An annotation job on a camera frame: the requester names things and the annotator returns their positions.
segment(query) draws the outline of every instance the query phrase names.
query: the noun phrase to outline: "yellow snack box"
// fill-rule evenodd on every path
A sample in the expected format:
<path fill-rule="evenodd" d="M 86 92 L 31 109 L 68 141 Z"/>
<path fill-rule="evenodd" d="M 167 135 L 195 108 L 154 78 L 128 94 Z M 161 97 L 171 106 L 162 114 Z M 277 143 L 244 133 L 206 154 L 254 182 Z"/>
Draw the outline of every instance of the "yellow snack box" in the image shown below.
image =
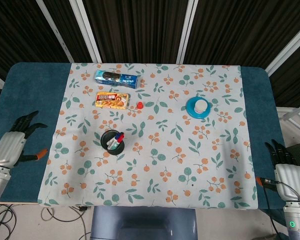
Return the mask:
<path fill-rule="evenodd" d="M 99 91 L 96 94 L 95 106 L 100 108 L 126 109 L 128 101 L 128 93 Z"/>

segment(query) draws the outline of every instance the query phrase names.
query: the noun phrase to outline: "white lid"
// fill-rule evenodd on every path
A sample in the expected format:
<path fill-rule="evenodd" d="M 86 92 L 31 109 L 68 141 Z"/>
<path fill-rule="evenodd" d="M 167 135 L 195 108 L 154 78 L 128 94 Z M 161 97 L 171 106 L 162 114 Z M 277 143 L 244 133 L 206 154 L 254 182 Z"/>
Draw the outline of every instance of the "white lid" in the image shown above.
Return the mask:
<path fill-rule="evenodd" d="M 194 111 L 198 114 L 202 114 L 205 110 L 207 110 L 208 104 L 205 100 L 198 100 L 195 102 Z"/>

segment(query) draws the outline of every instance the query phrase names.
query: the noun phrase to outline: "floor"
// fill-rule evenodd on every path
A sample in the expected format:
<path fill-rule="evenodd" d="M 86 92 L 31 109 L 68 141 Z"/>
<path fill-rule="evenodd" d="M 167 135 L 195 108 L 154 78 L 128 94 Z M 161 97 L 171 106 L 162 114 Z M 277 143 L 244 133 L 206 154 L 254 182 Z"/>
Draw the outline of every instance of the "floor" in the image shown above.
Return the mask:
<path fill-rule="evenodd" d="M 280 125 L 287 147 L 300 143 L 298 129 L 285 122 L 280 122 Z M 10 239 L 78 240 L 84 234 L 84 226 L 80 219 L 74 222 L 59 222 L 54 219 L 43 221 L 43 208 L 35 204 L 15 205 L 13 209 L 17 215 L 17 224 Z M 87 233 L 91 230 L 92 215 L 93 208 L 89 208 L 83 215 Z M 75 219 L 77 216 L 68 207 L 55 209 L 55 217 L 62 220 Z M 46 210 L 43 217 L 49 218 Z M 269 217 L 260 210 L 198 209 L 196 217 L 199 240 L 251 240 L 275 233 Z M 287 234 L 287 229 L 282 225 L 276 223 L 276 227 L 279 232 Z M 1 227 L 0 240 L 4 240 L 7 235 L 7 229 Z"/>

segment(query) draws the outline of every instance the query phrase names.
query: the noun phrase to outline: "blue saucer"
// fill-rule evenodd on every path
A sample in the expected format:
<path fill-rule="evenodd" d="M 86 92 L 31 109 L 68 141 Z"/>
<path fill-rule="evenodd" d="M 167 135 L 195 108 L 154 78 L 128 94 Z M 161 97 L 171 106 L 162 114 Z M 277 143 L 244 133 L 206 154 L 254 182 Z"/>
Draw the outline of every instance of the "blue saucer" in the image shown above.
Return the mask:
<path fill-rule="evenodd" d="M 208 105 L 208 107 L 206 108 L 206 110 L 203 113 L 195 112 L 195 104 L 198 100 L 204 100 L 204 101 L 206 101 L 206 103 Z M 186 102 L 185 109 L 191 117 L 193 117 L 195 119 L 204 119 L 205 117 L 207 117 L 209 115 L 211 107 L 210 107 L 209 102 L 207 100 L 205 100 L 203 97 L 195 96 L 195 97 L 190 98 Z"/>

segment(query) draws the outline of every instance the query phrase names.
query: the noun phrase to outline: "orange berry pattern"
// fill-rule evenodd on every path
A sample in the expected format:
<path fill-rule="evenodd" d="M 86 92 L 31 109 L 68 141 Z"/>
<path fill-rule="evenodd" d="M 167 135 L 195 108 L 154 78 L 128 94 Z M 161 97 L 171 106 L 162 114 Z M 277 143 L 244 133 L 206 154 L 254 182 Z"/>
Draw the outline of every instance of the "orange berry pattern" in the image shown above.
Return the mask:
<path fill-rule="evenodd" d="M 137 88 L 96 83 L 96 70 L 136 75 Z M 257 208 L 240 72 L 227 65 L 73 63 L 57 124 L 50 126 L 38 202 Z M 95 107 L 101 91 L 128 93 L 127 109 Z M 188 114 L 192 97 L 208 101 L 207 117 Z M 124 132 L 122 153 L 102 148 L 107 130 Z"/>

